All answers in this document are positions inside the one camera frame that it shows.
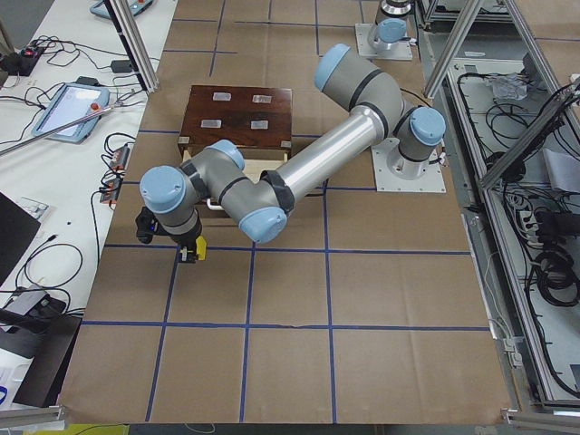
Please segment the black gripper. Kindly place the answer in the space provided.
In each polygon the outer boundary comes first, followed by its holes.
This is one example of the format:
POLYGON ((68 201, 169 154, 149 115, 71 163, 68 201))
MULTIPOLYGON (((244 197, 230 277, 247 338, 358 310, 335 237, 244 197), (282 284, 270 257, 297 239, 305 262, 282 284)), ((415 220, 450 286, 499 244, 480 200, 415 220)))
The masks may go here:
POLYGON ((189 263, 190 254, 194 262, 204 261, 207 255, 207 241, 198 238, 201 235, 182 234, 174 236, 174 241, 179 245, 179 262, 189 263))

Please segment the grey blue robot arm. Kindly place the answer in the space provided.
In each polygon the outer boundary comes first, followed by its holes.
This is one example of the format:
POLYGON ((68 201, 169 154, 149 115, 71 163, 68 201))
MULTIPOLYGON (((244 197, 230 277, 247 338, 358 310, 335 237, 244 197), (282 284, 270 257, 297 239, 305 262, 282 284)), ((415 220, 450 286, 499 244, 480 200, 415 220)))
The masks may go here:
POLYGON ((199 259, 202 223, 196 205, 213 198, 253 242, 263 245, 283 231, 298 201, 322 185, 350 160, 389 138, 398 139, 395 159, 402 179, 420 173, 440 145, 447 126, 434 108, 411 107, 395 79, 338 43, 319 62, 315 87, 347 110, 348 117, 312 141, 276 169, 264 170, 257 182, 244 172, 246 162, 230 140, 219 140, 179 166, 157 166, 140 180, 144 206, 135 218, 136 238, 148 244, 155 236, 178 245, 180 262, 199 259))

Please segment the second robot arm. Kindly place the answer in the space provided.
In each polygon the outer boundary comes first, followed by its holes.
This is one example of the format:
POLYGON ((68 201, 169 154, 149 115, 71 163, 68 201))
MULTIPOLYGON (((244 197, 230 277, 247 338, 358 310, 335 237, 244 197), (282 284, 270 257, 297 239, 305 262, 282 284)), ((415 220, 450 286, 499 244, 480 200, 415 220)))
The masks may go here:
POLYGON ((369 32, 369 45, 381 53, 403 42, 407 37, 406 18, 410 12, 410 0, 381 0, 369 32))

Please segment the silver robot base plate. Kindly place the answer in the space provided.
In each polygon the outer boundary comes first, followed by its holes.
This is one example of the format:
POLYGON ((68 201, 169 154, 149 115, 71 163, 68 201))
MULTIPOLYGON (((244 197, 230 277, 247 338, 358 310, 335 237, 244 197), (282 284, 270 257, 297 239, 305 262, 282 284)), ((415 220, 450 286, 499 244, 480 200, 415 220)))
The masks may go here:
POLYGON ((399 150, 399 140, 388 138, 371 147, 375 188, 380 193, 433 193, 447 190, 435 149, 422 162, 405 159, 399 150))

